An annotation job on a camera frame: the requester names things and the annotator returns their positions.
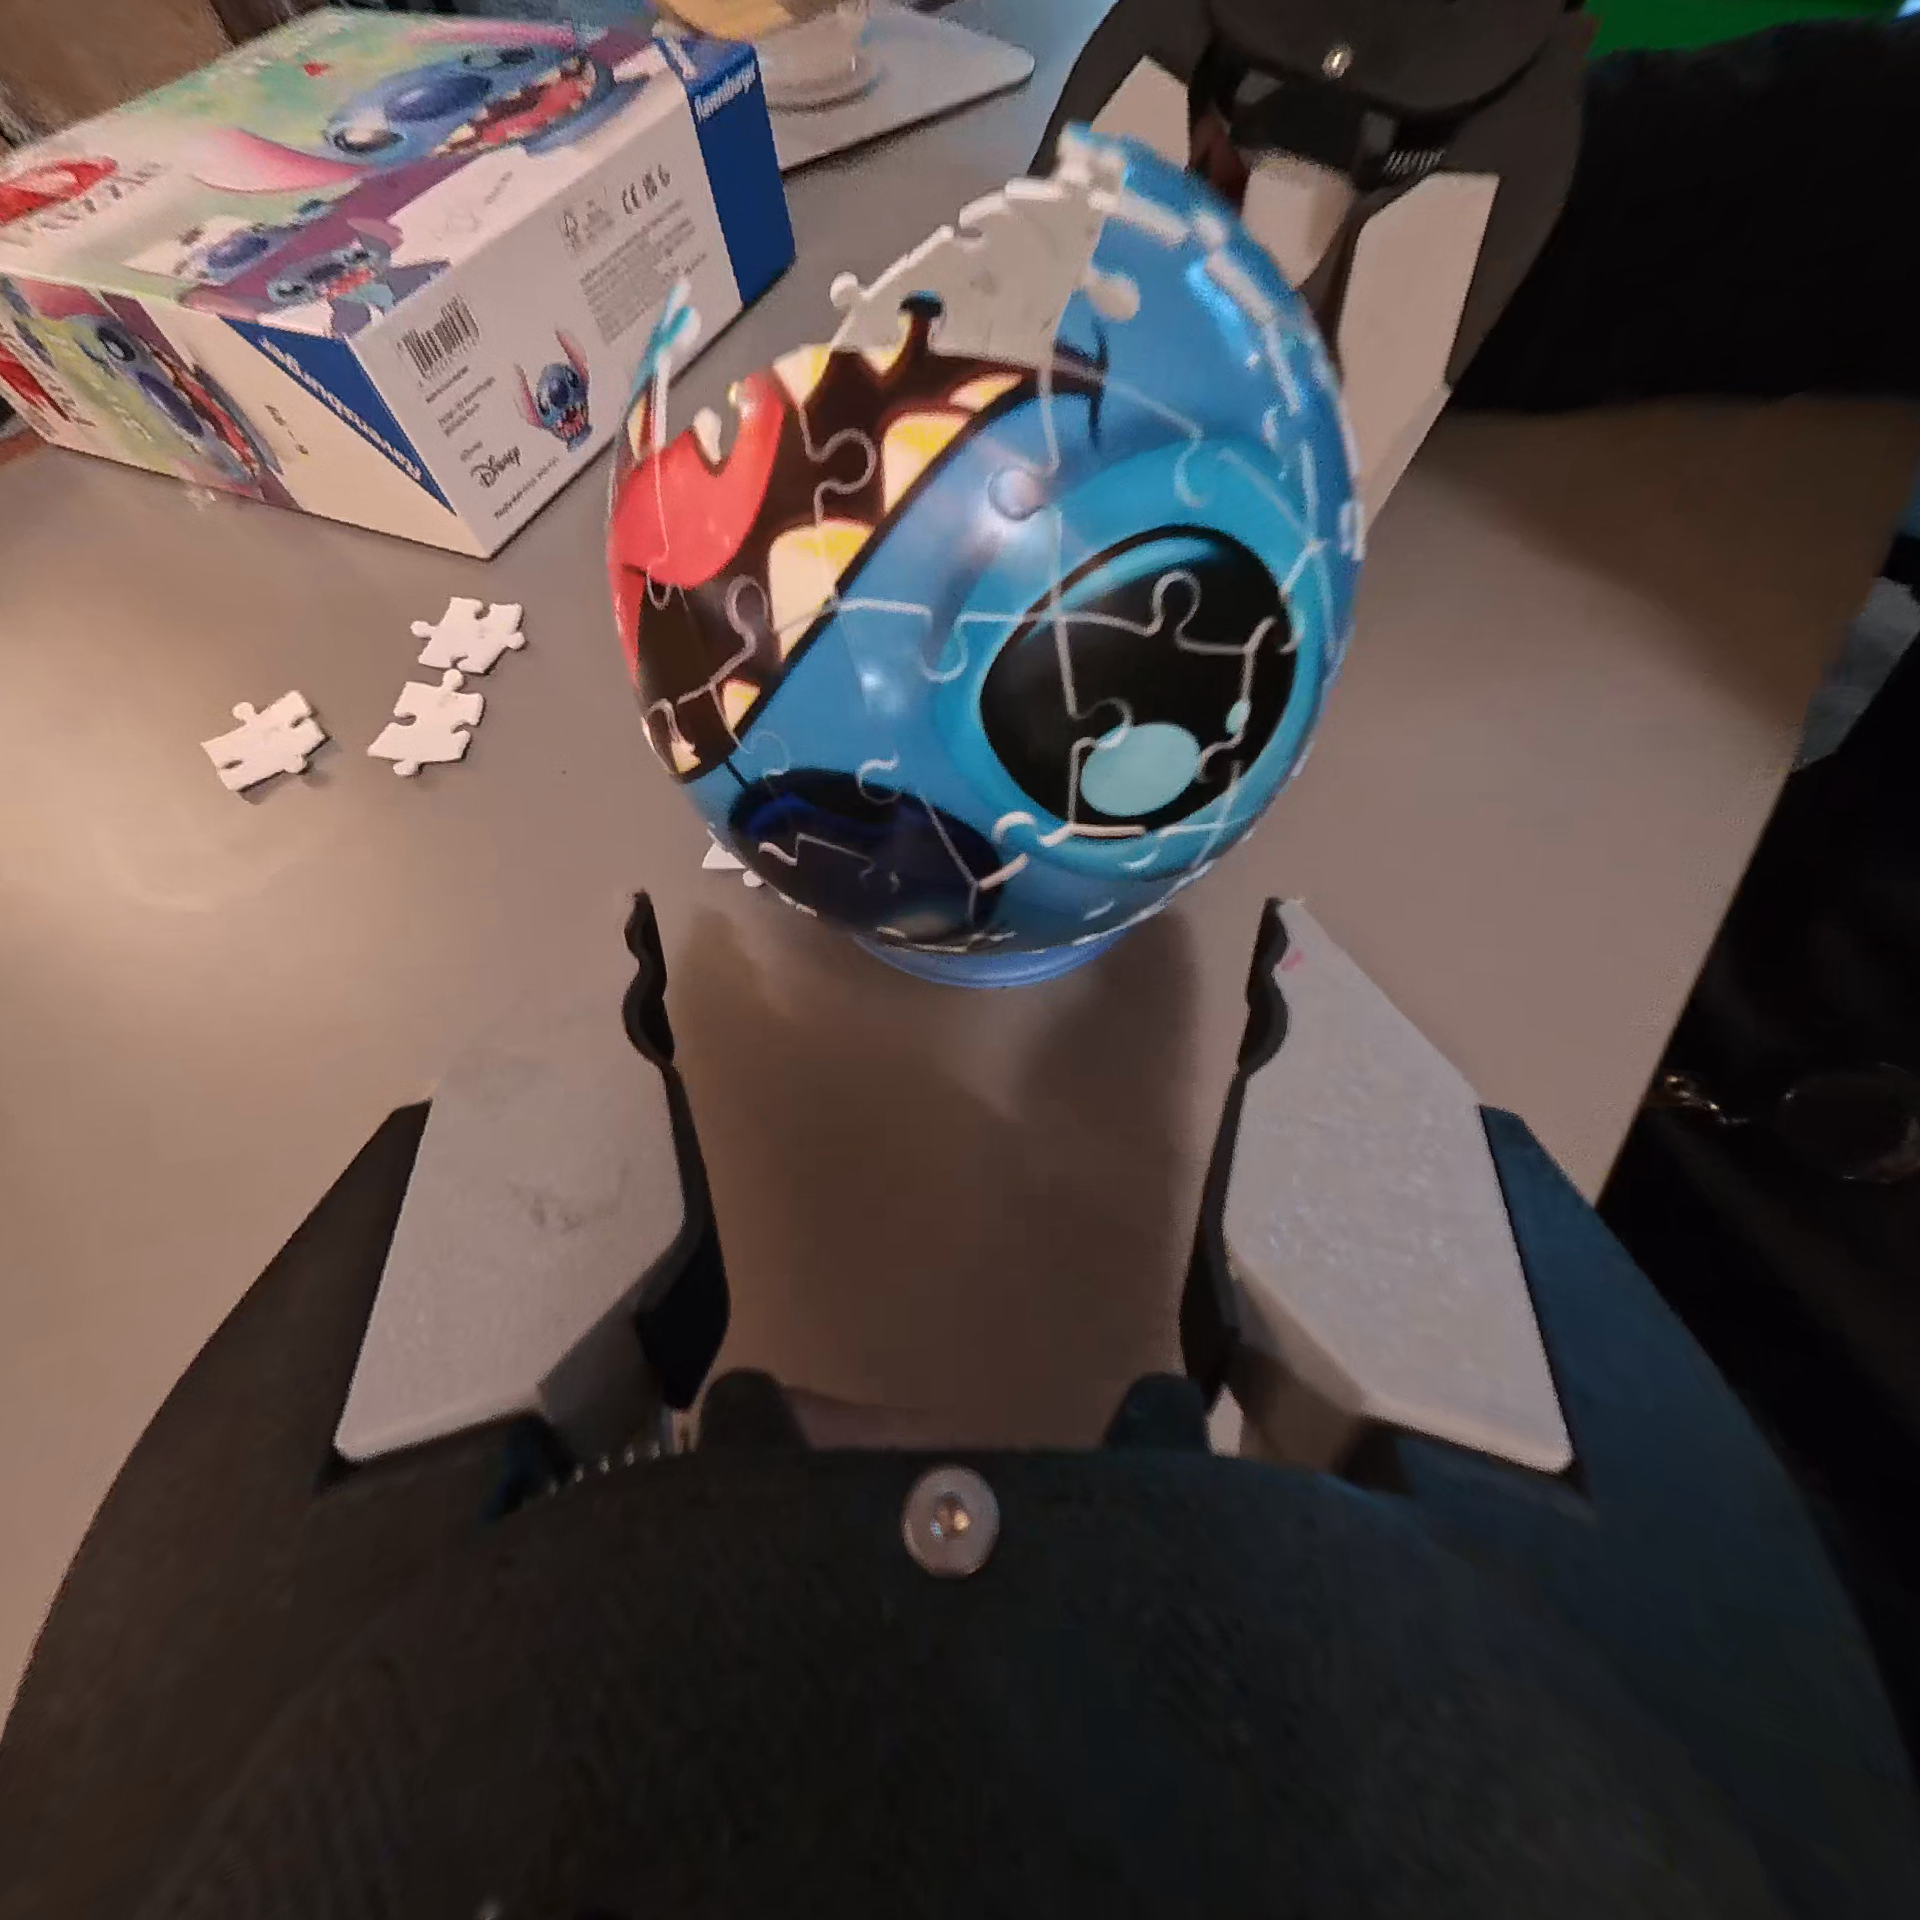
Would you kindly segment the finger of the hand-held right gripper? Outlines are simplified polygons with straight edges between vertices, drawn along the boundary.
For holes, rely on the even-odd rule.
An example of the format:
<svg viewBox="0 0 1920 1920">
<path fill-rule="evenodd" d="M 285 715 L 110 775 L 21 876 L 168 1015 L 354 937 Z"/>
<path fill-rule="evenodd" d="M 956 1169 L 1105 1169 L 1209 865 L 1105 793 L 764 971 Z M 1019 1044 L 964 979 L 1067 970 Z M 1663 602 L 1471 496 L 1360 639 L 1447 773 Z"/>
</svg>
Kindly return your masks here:
<svg viewBox="0 0 1920 1920">
<path fill-rule="evenodd" d="M 1089 124 L 1092 132 L 1130 138 L 1162 157 L 1190 157 L 1188 82 L 1165 65 L 1135 65 Z"/>
<path fill-rule="evenodd" d="M 1448 366 L 1500 177 L 1437 170 L 1375 208 L 1316 159 L 1302 161 L 1302 181 L 1326 236 L 1312 310 L 1360 516 L 1372 523 L 1452 396 Z"/>
</svg>

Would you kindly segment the blue puzzle ball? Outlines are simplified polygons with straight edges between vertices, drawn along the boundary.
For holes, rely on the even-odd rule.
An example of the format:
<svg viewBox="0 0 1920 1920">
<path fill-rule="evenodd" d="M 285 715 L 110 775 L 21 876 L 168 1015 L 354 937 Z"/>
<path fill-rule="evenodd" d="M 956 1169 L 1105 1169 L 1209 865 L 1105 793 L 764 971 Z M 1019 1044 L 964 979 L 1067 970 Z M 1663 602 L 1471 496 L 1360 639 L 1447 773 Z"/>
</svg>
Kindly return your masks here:
<svg viewBox="0 0 1920 1920">
<path fill-rule="evenodd" d="M 606 569 L 644 736 L 774 897 L 914 977 L 1061 977 L 1312 750 L 1366 508 L 1308 302 L 1195 172 L 1070 126 L 669 431 L 675 286 Z"/>
</svg>

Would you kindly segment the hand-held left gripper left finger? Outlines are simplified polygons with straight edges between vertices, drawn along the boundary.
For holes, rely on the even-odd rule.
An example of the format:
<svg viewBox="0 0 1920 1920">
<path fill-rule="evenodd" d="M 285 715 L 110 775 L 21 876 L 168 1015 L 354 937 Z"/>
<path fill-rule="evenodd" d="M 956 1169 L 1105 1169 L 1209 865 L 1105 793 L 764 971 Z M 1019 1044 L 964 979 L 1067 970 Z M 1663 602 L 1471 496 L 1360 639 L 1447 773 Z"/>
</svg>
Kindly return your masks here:
<svg viewBox="0 0 1920 1920">
<path fill-rule="evenodd" d="M 577 1463 L 675 1448 L 730 1326 L 661 918 L 535 991 L 428 1102 L 334 1448 L 389 1463 L 533 1426 Z"/>
</svg>

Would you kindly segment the printed puzzle box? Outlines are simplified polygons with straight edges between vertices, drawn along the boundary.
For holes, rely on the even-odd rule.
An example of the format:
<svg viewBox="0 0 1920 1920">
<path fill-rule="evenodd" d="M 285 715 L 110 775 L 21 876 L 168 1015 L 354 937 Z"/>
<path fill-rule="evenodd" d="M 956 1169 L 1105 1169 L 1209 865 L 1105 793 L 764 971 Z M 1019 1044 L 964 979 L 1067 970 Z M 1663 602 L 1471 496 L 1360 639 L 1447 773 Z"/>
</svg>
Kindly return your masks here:
<svg viewBox="0 0 1920 1920">
<path fill-rule="evenodd" d="M 490 557 L 604 447 L 677 286 L 793 264 L 756 49 L 325 7 L 5 161 L 5 398 L 47 441 Z"/>
</svg>

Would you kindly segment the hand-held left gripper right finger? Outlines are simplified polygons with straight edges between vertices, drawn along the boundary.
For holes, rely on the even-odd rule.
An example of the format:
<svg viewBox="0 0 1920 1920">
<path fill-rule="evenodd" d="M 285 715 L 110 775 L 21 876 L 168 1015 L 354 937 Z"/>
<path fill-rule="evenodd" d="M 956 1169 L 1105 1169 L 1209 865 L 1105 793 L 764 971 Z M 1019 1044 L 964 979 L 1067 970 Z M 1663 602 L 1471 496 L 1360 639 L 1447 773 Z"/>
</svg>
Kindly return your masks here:
<svg viewBox="0 0 1920 1920">
<path fill-rule="evenodd" d="M 1572 1434 L 1471 1082 L 1300 899 L 1267 899 L 1181 1298 L 1237 1458 L 1341 1474 L 1379 1435 L 1541 1475 Z"/>
</svg>

